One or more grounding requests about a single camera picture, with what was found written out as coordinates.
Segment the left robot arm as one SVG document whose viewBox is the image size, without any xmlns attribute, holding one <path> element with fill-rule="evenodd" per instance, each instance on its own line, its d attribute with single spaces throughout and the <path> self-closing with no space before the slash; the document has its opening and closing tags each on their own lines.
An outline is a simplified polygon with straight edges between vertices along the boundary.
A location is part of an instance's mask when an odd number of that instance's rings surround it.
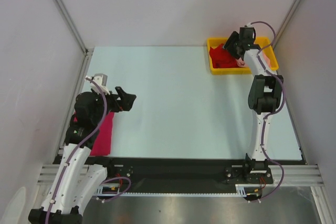
<svg viewBox="0 0 336 224">
<path fill-rule="evenodd" d="M 30 211 L 30 223 L 82 223 L 83 213 L 95 191 L 116 175 L 109 159 L 103 158 L 90 165 L 85 177 L 80 178 L 100 126 L 109 113 L 130 111 L 136 98 L 121 87 L 116 87 L 115 94 L 95 88 L 77 95 L 57 174 L 42 205 Z"/>
</svg>

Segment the red t shirt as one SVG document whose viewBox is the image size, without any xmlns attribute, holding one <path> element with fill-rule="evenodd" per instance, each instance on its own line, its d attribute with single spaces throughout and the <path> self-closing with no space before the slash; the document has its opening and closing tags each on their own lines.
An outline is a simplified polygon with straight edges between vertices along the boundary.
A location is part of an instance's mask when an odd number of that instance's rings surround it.
<svg viewBox="0 0 336 224">
<path fill-rule="evenodd" d="M 209 56 L 215 69 L 238 68 L 236 59 L 224 48 L 224 44 L 219 44 L 216 48 L 210 47 Z"/>
</svg>

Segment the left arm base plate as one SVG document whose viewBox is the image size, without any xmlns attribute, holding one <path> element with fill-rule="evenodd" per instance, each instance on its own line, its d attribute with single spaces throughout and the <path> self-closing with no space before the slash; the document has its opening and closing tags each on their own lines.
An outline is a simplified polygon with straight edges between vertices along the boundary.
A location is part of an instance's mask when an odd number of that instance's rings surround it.
<svg viewBox="0 0 336 224">
<path fill-rule="evenodd" d="M 131 177 L 133 174 L 133 167 L 124 164 L 117 164 L 114 158 L 111 157 L 89 157 L 85 164 L 98 164 L 105 167 L 107 169 L 107 179 L 120 176 Z"/>
</svg>

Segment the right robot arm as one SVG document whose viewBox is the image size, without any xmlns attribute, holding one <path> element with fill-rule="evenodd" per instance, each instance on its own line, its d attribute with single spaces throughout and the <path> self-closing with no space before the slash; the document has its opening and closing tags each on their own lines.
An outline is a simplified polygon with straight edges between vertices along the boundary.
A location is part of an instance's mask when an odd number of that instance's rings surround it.
<svg viewBox="0 0 336 224">
<path fill-rule="evenodd" d="M 284 107 L 285 97 L 283 77 L 271 70 L 255 40 L 254 28 L 241 27 L 239 32 L 232 32 L 223 48 L 235 59 L 242 60 L 254 77 L 248 95 L 253 128 L 247 156 L 252 161 L 263 162 L 268 159 L 266 151 L 272 117 Z"/>
</svg>

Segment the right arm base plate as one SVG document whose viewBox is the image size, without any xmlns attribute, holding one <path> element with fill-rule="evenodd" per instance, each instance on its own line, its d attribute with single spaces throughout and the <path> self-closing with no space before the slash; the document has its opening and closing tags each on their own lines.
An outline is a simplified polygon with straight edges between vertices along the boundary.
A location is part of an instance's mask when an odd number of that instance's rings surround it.
<svg viewBox="0 0 336 224">
<path fill-rule="evenodd" d="M 273 184 L 274 179 L 271 174 L 270 168 L 267 171 L 257 171 L 256 173 L 252 170 L 249 172 L 242 166 L 231 166 L 224 169 L 224 183 L 225 184 Z"/>
</svg>

